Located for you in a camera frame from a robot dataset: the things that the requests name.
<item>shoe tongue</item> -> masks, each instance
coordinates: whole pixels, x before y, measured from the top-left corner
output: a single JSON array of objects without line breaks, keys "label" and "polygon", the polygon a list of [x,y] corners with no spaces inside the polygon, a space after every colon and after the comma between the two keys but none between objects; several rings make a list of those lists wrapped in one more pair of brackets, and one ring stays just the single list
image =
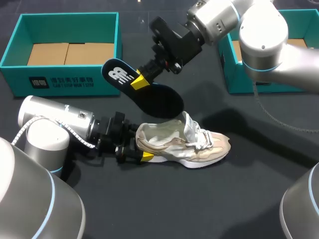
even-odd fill
[{"label": "shoe tongue", "polygon": [[183,116],[185,119],[184,135],[185,135],[186,141],[188,143],[195,143],[197,142],[197,138],[195,136],[196,125],[187,112],[183,111]]}]

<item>cardboard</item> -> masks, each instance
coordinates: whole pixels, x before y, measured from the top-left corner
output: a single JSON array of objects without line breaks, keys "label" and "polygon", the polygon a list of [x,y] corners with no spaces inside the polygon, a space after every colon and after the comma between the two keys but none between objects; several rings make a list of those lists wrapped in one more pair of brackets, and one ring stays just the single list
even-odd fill
[{"label": "cardboard", "polygon": [[113,57],[113,43],[69,44],[65,65],[101,65]]},{"label": "cardboard", "polygon": [[[233,42],[234,50],[237,56],[237,61],[242,62],[239,41],[232,41],[232,42]],[[287,43],[294,46],[307,47],[303,39],[288,39]]]},{"label": "cardboard", "polygon": [[290,45],[302,46],[302,47],[306,47],[307,48],[305,40],[303,40],[303,39],[288,39],[287,43],[290,44]]},{"label": "cardboard", "polygon": [[68,46],[68,43],[34,44],[27,65],[64,65]]}]

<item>shoe lace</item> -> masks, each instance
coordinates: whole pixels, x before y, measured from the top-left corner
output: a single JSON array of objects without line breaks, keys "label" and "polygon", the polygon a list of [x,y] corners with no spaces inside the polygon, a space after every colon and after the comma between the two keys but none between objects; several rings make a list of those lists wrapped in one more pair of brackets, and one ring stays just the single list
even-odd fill
[{"label": "shoe lace", "polygon": [[201,129],[196,121],[193,121],[196,127],[195,136],[197,136],[197,142],[186,143],[186,146],[195,146],[197,150],[211,148],[214,144],[214,139],[210,132],[205,129]]}]

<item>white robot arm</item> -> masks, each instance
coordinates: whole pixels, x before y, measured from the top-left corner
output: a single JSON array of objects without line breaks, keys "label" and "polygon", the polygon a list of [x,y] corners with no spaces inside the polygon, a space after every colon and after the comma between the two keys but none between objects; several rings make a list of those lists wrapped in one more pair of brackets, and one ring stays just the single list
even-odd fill
[{"label": "white robot arm", "polygon": [[210,45],[238,27],[245,71],[254,81],[319,92],[319,50],[287,44],[287,23],[272,1],[201,0],[187,18]]}]

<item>teal box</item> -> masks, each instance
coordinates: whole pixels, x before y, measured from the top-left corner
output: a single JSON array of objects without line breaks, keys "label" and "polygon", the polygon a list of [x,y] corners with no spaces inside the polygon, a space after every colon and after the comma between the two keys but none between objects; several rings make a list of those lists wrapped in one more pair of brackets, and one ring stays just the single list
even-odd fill
[{"label": "teal box", "polygon": [[[279,10],[289,28],[289,39],[304,39],[308,48],[319,48],[319,12],[316,9]],[[252,93],[252,80],[238,62],[232,41],[238,40],[233,30],[218,44],[219,56],[229,93]],[[303,90],[276,83],[257,83],[260,93],[302,92]]]},{"label": "teal box", "polygon": [[27,66],[35,43],[114,43],[122,57],[117,12],[21,14],[0,62],[15,96],[119,95],[101,74],[102,65]]}]

